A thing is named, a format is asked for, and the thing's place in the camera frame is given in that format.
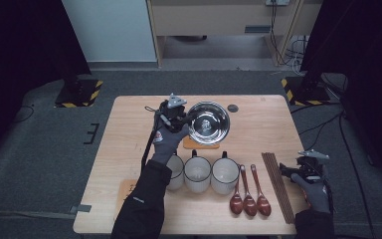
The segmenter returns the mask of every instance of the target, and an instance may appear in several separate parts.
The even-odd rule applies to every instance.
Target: person's arm
[[[295,216],[295,239],[331,239],[334,236],[333,216],[327,196],[327,189],[323,181],[309,184],[294,173],[291,178],[303,190],[309,204],[309,209],[301,211]]]
[[[157,239],[164,220],[164,195],[172,171],[166,166],[188,125],[172,133],[162,122],[153,144],[154,154],[141,172],[134,190],[122,204],[113,225],[111,239]]]

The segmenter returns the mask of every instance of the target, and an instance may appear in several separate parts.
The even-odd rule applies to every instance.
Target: cork coaster
[[[119,192],[116,199],[116,210],[114,211],[113,221],[116,220],[117,214],[123,205],[123,201],[132,192],[137,183],[137,179],[125,179],[119,186]]]
[[[214,145],[202,145],[196,141],[194,141],[190,136],[184,137],[183,145],[184,148],[187,149],[216,149],[220,147],[220,144],[214,144]]]

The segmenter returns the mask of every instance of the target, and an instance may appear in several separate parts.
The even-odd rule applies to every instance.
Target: chopsticks
[[[290,205],[289,197],[287,196],[287,189],[285,188],[282,173],[279,169],[275,154],[272,152],[263,152],[262,157],[274,187],[276,197],[278,198],[285,222],[287,224],[294,223],[292,207]]]

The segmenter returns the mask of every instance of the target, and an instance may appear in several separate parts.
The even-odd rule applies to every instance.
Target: wooden table
[[[303,150],[287,102],[282,96],[180,96],[188,101],[186,110],[202,101],[213,101],[226,108],[236,105],[239,110],[229,113],[231,128],[217,149],[198,149],[198,155],[211,163],[222,151],[247,168],[250,192],[257,196],[257,188],[250,171],[256,165],[264,195],[272,205],[269,217],[258,213],[234,215],[229,209],[231,195],[219,195],[211,187],[202,194],[190,192],[184,186],[167,191],[165,221],[162,234],[177,235],[286,235],[294,234],[293,224],[286,224],[279,202],[262,159],[262,152],[273,152],[278,162],[296,167],[297,152]],[[119,186],[126,179],[137,179],[140,163],[153,124],[153,113],[144,107],[157,109],[167,96],[118,97],[98,149],[82,204],[92,207],[90,212],[78,212],[74,223],[77,233],[110,233]],[[191,149],[181,143],[178,155],[186,161]],[[306,208],[299,187],[284,178],[294,213]],[[244,186],[240,180],[241,195]]]

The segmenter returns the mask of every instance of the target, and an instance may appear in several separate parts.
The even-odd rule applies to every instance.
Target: white panel
[[[88,62],[156,62],[145,0],[63,0]]]

